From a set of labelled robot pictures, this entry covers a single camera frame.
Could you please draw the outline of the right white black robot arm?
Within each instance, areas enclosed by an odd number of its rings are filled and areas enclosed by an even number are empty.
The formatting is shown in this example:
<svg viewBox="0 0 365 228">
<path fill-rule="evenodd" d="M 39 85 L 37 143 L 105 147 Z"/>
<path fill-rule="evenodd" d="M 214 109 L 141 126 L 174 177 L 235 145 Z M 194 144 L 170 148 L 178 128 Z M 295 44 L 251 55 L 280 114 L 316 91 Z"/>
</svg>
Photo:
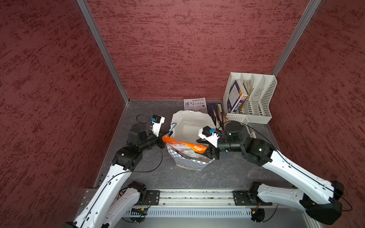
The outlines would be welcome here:
<svg viewBox="0 0 365 228">
<path fill-rule="evenodd" d="M 198 132 L 197 142 L 208 145 L 203 155 L 219 159 L 220 153 L 240 153 L 246 161 L 267 169 L 293 185 L 279 188 L 254 181 L 247 191 L 235 191 L 237 204 L 255 206 L 259 210 L 253 221 L 266 222 L 262 206 L 272 203 L 304 211 L 312 219 L 326 225 L 334 224 L 343 212 L 339 201 L 344 186 L 339 181 L 327 181 L 298 166 L 277 150 L 267 139 L 250 135 L 249 126 L 228 121 L 223 135 L 205 126 Z"/>
</svg>

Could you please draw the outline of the aluminium mounting rail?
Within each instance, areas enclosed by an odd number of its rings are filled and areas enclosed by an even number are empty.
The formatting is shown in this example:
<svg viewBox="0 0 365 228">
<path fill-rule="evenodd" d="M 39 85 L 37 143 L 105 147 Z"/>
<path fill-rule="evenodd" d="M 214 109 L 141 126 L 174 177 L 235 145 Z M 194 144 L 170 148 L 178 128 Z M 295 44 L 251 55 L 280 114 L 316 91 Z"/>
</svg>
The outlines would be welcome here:
<svg viewBox="0 0 365 228">
<path fill-rule="evenodd" d="M 136 194 L 136 206 L 159 207 L 268 207 L 274 204 L 304 210 L 300 204 L 303 193 L 298 189 L 282 189 L 261 186 L 261 189 L 245 190 L 180 190 L 162 189 L 147 190 L 146 188 L 123 188 L 117 191 L 112 200 L 114 205 L 118 200 L 124 200 L 130 194 Z"/>
</svg>

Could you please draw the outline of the blue checkered paper bag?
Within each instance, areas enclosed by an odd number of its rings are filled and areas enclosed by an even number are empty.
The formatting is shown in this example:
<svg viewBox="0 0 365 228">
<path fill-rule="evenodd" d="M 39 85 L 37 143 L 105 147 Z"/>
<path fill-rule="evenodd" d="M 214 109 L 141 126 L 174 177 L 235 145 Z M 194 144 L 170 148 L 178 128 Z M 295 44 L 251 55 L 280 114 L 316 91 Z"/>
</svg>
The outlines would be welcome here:
<svg viewBox="0 0 365 228">
<path fill-rule="evenodd" d="M 211 128 L 215 128 L 212 118 L 205 113 L 194 112 L 194 111 L 178 111 L 173 114 L 171 120 L 171 128 L 169 133 L 169 137 L 186 143 L 198 144 L 196 140 L 200 139 L 198 136 L 198 132 L 201 128 L 209 126 Z M 171 150 L 167 146 L 168 153 L 172 156 L 175 161 L 175 164 L 178 167 L 187 169 L 187 170 L 195 170 L 201 171 L 208 164 L 210 164 L 214 159 L 189 159 L 186 158 L 179 153 Z"/>
</svg>

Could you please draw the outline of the white printed booklet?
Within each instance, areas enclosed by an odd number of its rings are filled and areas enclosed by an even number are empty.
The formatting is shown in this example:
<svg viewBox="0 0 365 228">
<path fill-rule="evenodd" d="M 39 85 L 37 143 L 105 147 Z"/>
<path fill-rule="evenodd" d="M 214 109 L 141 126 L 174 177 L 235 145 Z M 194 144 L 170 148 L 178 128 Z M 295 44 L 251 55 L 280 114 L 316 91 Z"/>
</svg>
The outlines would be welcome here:
<svg viewBox="0 0 365 228">
<path fill-rule="evenodd" d="M 208 113 L 207 103 L 205 97 L 203 98 L 192 98 L 192 99 L 184 99 L 184 110 Z"/>
</svg>

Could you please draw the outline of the orange red condiment packet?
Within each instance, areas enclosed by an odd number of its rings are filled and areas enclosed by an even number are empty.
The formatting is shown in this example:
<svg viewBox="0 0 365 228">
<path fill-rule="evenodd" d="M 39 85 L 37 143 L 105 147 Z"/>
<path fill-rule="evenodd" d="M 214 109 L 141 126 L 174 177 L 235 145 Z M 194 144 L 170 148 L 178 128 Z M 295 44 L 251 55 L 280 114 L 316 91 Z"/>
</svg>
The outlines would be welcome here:
<svg viewBox="0 0 365 228">
<path fill-rule="evenodd" d="M 169 137 L 169 135 L 163 136 L 162 140 L 171 150 L 179 153 L 186 158 L 200 160 L 208 159 L 206 156 L 203 155 L 208 149 L 208 147 L 205 145 L 181 142 Z"/>
</svg>

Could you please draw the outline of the white file organizer rack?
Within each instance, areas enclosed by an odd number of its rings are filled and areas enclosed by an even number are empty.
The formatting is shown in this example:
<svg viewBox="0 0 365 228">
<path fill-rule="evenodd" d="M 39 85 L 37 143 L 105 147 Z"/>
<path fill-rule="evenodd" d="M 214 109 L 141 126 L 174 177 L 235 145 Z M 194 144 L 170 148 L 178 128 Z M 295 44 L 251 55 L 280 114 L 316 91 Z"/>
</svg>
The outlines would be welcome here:
<svg viewBox="0 0 365 228">
<path fill-rule="evenodd" d="M 272 119 L 269 104 L 277 86 L 276 77 L 274 75 L 231 72 L 223 95 L 223 113 L 225 116 L 228 114 L 228 95 L 236 80 L 241 80 L 249 92 L 249 97 L 238 114 L 246 115 L 250 123 L 268 124 Z"/>
</svg>

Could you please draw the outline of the blue white box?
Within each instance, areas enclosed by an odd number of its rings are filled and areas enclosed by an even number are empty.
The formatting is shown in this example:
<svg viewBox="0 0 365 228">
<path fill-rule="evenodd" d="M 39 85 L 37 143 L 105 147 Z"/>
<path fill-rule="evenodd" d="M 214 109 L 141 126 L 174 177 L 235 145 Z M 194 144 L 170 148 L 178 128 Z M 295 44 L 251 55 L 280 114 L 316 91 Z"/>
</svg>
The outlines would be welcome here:
<svg viewBox="0 0 365 228">
<path fill-rule="evenodd" d="M 241 80 L 236 80 L 228 95 L 228 113 L 238 114 L 247 98 L 248 93 L 243 82 Z"/>
</svg>

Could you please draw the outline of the white plastic basket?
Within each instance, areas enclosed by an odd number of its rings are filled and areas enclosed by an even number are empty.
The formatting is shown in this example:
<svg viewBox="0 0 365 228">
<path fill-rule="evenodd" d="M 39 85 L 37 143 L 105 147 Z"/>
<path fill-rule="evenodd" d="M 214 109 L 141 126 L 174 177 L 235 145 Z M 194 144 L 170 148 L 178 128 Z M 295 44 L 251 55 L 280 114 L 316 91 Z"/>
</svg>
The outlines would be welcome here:
<svg viewBox="0 0 365 228">
<path fill-rule="evenodd" d="M 254 130 L 252 130 L 251 128 L 248 127 L 249 119 L 246 115 L 228 113 L 224 118 L 223 125 L 225 126 L 227 123 L 230 123 L 230 122 L 233 122 L 233 121 L 240 122 L 240 123 L 244 124 L 245 125 L 244 128 L 246 129 L 247 133 L 252 138 L 256 138 L 256 134 L 255 134 Z"/>
</svg>

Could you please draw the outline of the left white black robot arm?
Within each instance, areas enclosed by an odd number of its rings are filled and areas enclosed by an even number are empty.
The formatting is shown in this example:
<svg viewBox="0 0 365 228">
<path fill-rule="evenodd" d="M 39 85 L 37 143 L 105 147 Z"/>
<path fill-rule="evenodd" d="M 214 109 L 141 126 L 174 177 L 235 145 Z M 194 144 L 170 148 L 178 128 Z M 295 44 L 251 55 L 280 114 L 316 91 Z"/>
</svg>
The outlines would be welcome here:
<svg viewBox="0 0 365 228">
<path fill-rule="evenodd" d="M 161 126 L 161 123 L 152 122 L 151 129 L 143 123 L 131 127 L 127 145 L 115 154 L 99 189 L 75 220 L 64 224 L 65 228 L 113 228 L 134 205 L 147 202 L 146 186 L 137 181 L 130 183 L 122 196 L 119 192 L 136 171 L 145 150 L 165 147 Z"/>
</svg>

